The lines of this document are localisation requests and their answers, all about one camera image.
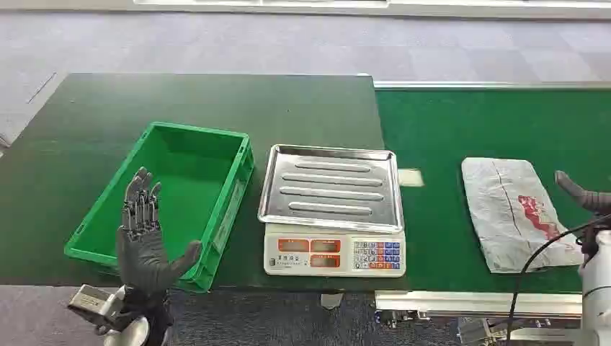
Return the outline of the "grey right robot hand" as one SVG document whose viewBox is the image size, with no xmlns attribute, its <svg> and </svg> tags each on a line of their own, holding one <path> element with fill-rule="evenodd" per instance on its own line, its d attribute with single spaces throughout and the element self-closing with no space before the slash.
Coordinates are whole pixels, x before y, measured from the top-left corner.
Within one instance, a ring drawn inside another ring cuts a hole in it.
<svg viewBox="0 0 611 346">
<path fill-rule="evenodd" d="M 567 173 L 557 170 L 554 173 L 556 184 L 564 190 L 581 208 L 593 213 L 610 213 L 610 193 L 585 190 L 576 184 Z"/>
</svg>

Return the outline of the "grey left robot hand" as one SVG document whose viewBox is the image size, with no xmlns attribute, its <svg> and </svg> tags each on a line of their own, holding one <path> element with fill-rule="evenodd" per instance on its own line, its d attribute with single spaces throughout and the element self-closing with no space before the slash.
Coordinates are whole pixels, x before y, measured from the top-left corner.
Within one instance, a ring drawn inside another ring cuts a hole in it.
<svg viewBox="0 0 611 346">
<path fill-rule="evenodd" d="M 202 242 L 193 240 L 183 255 L 169 260 L 159 220 L 161 183 L 140 167 L 125 188 L 121 222 L 116 233 L 122 283 L 148 295 L 171 288 L 200 259 Z"/>
</svg>

